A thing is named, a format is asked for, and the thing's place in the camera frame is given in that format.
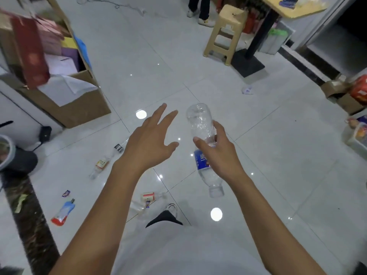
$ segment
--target beige plastic stool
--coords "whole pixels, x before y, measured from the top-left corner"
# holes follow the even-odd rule
[[[207,57],[209,55],[209,52],[213,50],[227,56],[225,64],[227,66],[231,65],[232,57],[236,51],[236,46],[240,39],[246,20],[247,20],[246,11],[243,11],[242,9],[239,8],[235,8],[234,6],[231,5],[224,5],[221,12],[219,13],[219,18],[215,23],[213,32],[211,33],[207,47],[204,50],[203,56]],[[230,35],[221,30],[221,28],[226,27],[226,25],[232,26],[232,31],[235,32],[234,35]],[[218,35],[224,36],[232,40],[229,49],[225,49],[215,44],[215,39],[217,38]]]

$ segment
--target foot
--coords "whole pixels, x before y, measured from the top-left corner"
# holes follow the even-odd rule
[[[191,17],[193,17],[194,15],[196,15],[198,13],[199,13],[199,10],[198,9],[196,11],[194,11],[194,12],[192,12],[191,9],[189,9],[187,11],[187,14],[186,15],[187,15],[187,17],[191,18]]]
[[[214,27],[214,25],[215,25],[215,21],[210,20],[209,18],[207,20],[203,20],[203,19],[199,18],[199,20],[197,22],[200,25],[207,26],[207,27]]]
[[[177,218],[177,208],[174,203],[167,205],[165,210],[168,210],[175,218]]]

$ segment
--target drink label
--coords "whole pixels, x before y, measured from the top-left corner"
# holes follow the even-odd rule
[[[205,155],[201,150],[195,150],[194,156],[198,170],[210,167],[210,165],[207,164]]]

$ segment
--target plastic water bottle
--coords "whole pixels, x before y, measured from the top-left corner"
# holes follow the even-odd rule
[[[208,106],[204,103],[192,105],[187,109],[186,116],[191,124],[192,136],[203,139],[211,147],[215,146],[215,128]],[[197,171],[204,183],[209,186],[210,197],[224,196],[223,180],[207,164],[204,154],[200,150],[196,150],[194,156]]]

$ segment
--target shoe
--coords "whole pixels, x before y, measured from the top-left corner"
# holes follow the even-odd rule
[[[187,11],[187,14],[186,15],[187,15],[187,17],[191,18],[191,17],[193,17],[194,15],[196,15],[198,13],[199,13],[199,10],[198,9],[196,11],[194,11],[194,12],[192,12],[191,9],[189,9]]]
[[[177,208],[174,203],[170,203],[168,206],[166,206],[165,210],[168,210],[175,218],[177,218]]]
[[[207,26],[207,27],[214,27],[214,25],[215,25],[215,21],[209,20],[209,18],[207,20],[203,20],[203,19],[199,18],[199,20],[197,22],[200,25]]]

